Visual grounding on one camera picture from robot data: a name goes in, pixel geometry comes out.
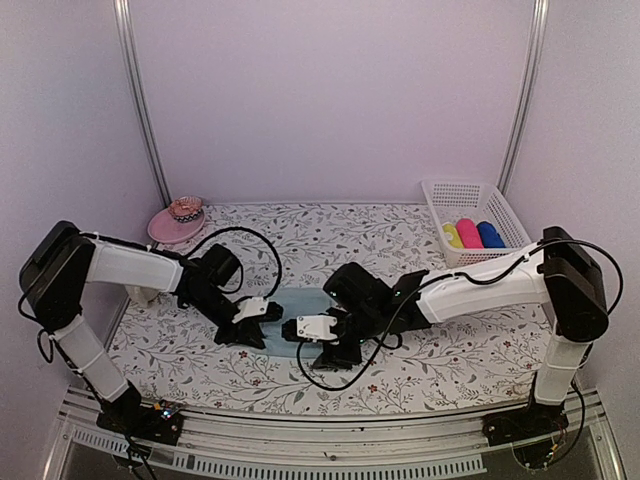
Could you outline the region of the dark blue towel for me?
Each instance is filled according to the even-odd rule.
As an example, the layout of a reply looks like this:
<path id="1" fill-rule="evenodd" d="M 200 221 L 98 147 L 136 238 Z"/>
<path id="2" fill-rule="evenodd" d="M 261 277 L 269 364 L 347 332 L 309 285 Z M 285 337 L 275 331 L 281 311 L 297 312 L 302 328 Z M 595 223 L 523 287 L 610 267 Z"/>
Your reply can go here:
<path id="1" fill-rule="evenodd" d="M 506 244 L 500 236 L 498 230 L 487 221 L 479 222 L 476 225 L 483 247 L 486 249 L 505 248 Z"/>

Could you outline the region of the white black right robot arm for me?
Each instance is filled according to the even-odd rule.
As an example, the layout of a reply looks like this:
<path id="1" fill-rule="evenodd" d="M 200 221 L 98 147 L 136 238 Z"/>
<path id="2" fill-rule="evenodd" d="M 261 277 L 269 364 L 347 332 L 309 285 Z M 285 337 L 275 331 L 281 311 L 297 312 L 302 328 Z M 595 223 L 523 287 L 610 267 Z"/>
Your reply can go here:
<path id="1" fill-rule="evenodd" d="M 516 421 L 524 435 L 537 436 L 554 422 L 555 407 L 564 402 L 584 355 L 607 331 L 618 304 L 607 300 L 602 269 L 591 255 L 600 250 L 554 226 L 539 242 L 511 254 L 445 271 L 411 272 L 394 286 L 351 262 L 323 286 L 334 307 L 286 321 L 281 335 L 288 342 L 321 343 L 321 367 L 343 369 L 360 363 L 365 340 L 500 307 L 545 305 L 554 332 L 534 377 L 532 402 Z"/>

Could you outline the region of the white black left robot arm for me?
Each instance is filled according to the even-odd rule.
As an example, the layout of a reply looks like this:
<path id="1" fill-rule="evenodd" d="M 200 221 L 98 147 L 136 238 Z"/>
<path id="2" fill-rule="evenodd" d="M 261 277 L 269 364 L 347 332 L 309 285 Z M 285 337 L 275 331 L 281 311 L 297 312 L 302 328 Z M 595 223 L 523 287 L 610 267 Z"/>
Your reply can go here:
<path id="1" fill-rule="evenodd" d="M 138 434 L 148 426 L 148 412 L 131 398 L 139 396 L 137 390 L 83 316 L 86 284 L 169 293 L 179 307 L 193 307 L 215 325 L 216 343 L 262 349 L 262 324 L 281 319 L 283 309 L 270 295 L 233 299 L 226 285 L 243 274 L 240 260 L 211 236 L 179 254 L 82 232 L 60 221 L 19 272 L 22 295 L 17 310 L 39 324 L 99 399 L 111 404 L 111 419 L 126 433 Z"/>

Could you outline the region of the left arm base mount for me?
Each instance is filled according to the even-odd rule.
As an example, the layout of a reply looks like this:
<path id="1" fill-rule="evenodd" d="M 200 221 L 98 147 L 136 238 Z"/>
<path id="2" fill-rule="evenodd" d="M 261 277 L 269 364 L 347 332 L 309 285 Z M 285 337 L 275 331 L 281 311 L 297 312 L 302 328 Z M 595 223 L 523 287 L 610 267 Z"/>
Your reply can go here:
<path id="1" fill-rule="evenodd" d="M 137 397 L 125 396 L 104 401 L 96 421 L 104 430 L 169 446 L 178 444 L 183 423 L 177 407 L 163 403 L 146 406 Z"/>

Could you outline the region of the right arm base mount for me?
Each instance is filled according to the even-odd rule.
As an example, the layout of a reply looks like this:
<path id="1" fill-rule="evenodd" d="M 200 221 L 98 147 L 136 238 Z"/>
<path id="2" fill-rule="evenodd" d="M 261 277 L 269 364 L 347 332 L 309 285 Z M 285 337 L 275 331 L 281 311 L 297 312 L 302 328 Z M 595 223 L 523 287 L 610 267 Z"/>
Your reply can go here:
<path id="1" fill-rule="evenodd" d="M 522 408 L 482 417 L 482 433 L 490 446 L 552 434 L 568 425 L 564 404 L 543 405 L 535 401 Z"/>

